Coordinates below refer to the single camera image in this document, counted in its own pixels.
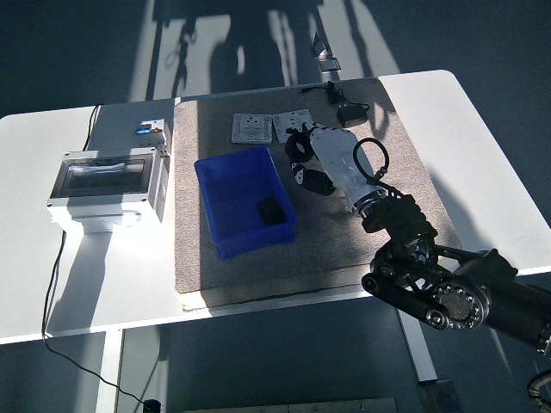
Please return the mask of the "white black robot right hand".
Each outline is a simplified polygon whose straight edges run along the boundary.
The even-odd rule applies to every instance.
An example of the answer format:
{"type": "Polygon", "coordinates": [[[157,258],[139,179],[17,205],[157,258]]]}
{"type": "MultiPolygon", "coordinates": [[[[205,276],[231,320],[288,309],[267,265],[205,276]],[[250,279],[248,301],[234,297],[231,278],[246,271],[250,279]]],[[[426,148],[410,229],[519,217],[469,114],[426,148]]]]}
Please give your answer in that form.
{"type": "Polygon", "coordinates": [[[383,189],[361,172],[372,170],[367,158],[357,153],[353,132],[319,123],[304,123],[288,132],[285,152],[301,187],[323,196],[340,189],[350,211],[360,216],[367,216],[385,198],[383,189]]]}

